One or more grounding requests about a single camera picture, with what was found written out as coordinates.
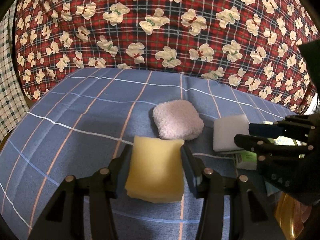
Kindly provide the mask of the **teal cloth piece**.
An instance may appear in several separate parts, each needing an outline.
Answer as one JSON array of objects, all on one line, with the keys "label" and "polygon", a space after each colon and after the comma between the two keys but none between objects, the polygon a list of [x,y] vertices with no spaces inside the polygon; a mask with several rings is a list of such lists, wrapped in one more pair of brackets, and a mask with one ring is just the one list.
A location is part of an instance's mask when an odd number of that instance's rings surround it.
[{"label": "teal cloth piece", "polygon": [[276,188],[275,186],[273,186],[272,184],[270,184],[267,181],[265,181],[265,186],[266,186],[266,192],[267,192],[268,197],[270,197],[271,195],[276,194],[280,191],[280,189]]}]

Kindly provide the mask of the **white melamine sponge block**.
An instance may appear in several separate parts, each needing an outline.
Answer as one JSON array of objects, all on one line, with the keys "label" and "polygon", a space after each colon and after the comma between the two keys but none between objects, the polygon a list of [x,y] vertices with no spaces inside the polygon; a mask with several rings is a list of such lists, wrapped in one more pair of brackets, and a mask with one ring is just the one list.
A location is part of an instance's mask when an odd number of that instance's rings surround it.
[{"label": "white melamine sponge block", "polygon": [[236,146],[237,134],[249,135],[249,120],[245,114],[216,119],[213,124],[213,151],[217,153],[238,153],[243,150]]}]

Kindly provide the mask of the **green white small box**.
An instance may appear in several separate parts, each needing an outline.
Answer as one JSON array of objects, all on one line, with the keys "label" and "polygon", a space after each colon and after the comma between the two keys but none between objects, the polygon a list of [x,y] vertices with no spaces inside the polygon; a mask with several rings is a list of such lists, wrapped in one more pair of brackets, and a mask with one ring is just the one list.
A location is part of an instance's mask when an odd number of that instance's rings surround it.
[{"label": "green white small box", "polygon": [[255,171],[257,169],[257,155],[249,151],[241,151],[236,154],[236,168]]}]

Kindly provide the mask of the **beige checked hanging cloth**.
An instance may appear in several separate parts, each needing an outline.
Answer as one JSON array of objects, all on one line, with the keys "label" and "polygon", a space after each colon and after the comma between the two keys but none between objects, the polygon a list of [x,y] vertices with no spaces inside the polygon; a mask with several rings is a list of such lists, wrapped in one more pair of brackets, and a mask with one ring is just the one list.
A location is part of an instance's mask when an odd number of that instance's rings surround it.
[{"label": "beige checked hanging cloth", "polygon": [[13,64],[13,23],[17,2],[14,1],[1,20],[1,140],[11,132],[25,116],[29,107],[18,83]]}]

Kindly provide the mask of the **red plaid bear blanket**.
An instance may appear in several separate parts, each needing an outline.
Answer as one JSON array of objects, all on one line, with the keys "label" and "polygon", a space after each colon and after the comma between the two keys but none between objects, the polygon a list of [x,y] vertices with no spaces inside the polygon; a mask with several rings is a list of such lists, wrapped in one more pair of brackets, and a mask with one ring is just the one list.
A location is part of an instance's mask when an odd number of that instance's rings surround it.
[{"label": "red plaid bear blanket", "polygon": [[316,94],[299,45],[319,31],[299,0],[18,0],[16,62],[32,101],[80,68],[216,80],[303,113]]}]

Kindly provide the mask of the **yellow foam sponge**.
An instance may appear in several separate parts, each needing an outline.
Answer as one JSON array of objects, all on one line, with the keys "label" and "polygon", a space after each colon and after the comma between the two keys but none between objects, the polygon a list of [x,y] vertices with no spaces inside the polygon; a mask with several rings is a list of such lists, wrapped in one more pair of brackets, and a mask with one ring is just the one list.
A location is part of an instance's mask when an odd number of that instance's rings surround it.
[{"label": "yellow foam sponge", "polygon": [[182,200],[184,172],[180,148],[184,140],[138,137],[133,141],[127,195],[151,203]]}]

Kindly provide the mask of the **pink fluffy cloth pad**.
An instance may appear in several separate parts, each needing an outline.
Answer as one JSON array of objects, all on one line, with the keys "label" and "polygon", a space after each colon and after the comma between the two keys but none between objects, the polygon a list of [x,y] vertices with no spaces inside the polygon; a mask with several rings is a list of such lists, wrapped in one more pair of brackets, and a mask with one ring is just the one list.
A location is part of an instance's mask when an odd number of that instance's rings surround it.
[{"label": "pink fluffy cloth pad", "polygon": [[204,128],[199,113],[187,100],[174,100],[157,105],[152,111],[159,137],[165,140],[193,140]]}]

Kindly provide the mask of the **blue plaid table cloth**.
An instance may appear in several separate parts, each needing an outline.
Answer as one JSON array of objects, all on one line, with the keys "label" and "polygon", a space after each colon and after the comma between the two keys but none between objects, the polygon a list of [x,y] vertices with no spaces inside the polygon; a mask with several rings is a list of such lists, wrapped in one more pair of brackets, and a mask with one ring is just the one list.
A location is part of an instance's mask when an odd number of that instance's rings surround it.
[{"label": "blue plaid table cloth", "polygon": [[48,91],[13,130],[1,152],[1,215],[27,239],[48,200],[69,174],[91,176],[135,136],[156,137],[152,110],[190,101],[204,122],[190,150],[219,174],[237,177],[233,155],[213,151],[213,122],[245,114],[251,123],[291,111],[216,81],[147,70],[77,70]]}]

